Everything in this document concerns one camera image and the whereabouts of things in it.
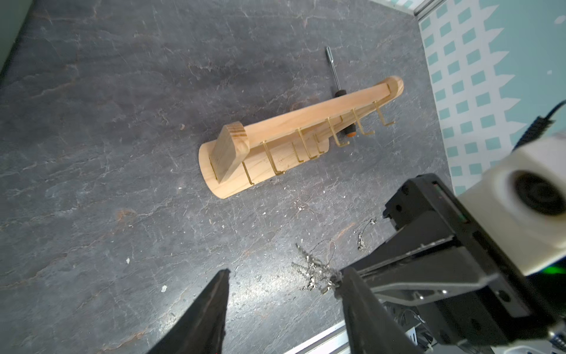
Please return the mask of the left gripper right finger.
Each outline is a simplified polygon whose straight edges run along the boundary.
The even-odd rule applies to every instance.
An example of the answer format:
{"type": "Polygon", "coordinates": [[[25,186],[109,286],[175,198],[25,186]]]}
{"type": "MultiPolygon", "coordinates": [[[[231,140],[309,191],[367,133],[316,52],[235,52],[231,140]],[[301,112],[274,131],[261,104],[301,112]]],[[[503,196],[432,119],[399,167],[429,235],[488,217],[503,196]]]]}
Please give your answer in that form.
{"type": "Polygon", "coordinates": [[[336,289],[352,353],[421,353],[353,269],[342,271],[336,289]]]}

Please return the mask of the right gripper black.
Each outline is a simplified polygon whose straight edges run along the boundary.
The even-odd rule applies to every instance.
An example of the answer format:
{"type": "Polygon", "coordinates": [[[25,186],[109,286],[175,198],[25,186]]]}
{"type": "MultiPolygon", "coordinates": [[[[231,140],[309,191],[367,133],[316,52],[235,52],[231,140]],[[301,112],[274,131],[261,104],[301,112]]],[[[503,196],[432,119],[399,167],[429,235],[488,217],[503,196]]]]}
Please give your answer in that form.
{"type": "Polygon", "coordinates": [[[477,350],[545,339],[561,347],[559,312],[437,175],[406,181],[383,215],[394,236],[346,268],[384,308],[416,311],[443,345],[477,350]]]}

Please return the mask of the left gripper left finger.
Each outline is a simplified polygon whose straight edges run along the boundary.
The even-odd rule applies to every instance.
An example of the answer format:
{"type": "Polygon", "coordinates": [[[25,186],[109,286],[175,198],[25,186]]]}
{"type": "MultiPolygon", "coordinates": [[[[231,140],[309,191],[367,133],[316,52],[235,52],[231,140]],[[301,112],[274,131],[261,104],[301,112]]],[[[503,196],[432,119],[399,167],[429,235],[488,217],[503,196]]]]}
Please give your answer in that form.
{"type": "Polygon", "coordinates": [[[221,353],[226,335],[228,269],[222,269],[148,353],[221,353]]]}

